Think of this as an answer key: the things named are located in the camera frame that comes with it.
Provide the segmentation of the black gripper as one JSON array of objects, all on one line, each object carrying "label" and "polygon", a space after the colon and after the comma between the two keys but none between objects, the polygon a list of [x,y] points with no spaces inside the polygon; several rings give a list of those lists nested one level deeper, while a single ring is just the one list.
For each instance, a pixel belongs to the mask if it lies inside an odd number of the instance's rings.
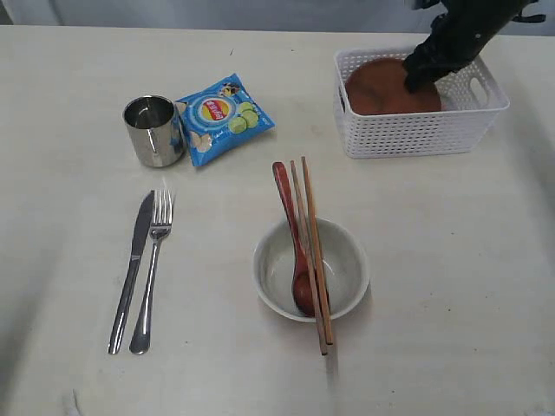
[{"label": "black gripper", "polygon": [[428,82],[460,71],[479,55],[526,6],[526,1],[445,1],[447,13],[438,16],[429,37],[403,61],[404,87],[411,94]]}]

